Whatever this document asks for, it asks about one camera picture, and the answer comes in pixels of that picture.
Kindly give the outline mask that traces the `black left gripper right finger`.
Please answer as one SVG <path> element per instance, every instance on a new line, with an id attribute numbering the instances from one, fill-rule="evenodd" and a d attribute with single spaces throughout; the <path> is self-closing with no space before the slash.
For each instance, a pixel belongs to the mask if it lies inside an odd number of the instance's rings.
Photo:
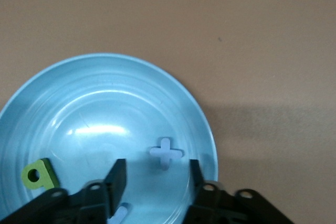
<path id="1" fill-rule="evenodd" d="M 252 189 L 230 195 L 216 181 L 205 180 L 200 163 L 190 160 L 193 202 L 184 223 L 291 223 L 278 208 Z"/>

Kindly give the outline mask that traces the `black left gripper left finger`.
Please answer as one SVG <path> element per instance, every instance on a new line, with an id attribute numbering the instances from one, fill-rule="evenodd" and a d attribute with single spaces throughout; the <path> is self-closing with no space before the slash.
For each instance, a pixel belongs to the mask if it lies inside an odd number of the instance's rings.
<path id="1" fill-rule="evenodd" d="M 126 184 L 127 162 L 118 159 L 105 179 L 91 181 L 73 195 L 64 188 L 49 189 L 1 223 L 107 223 Z"/>

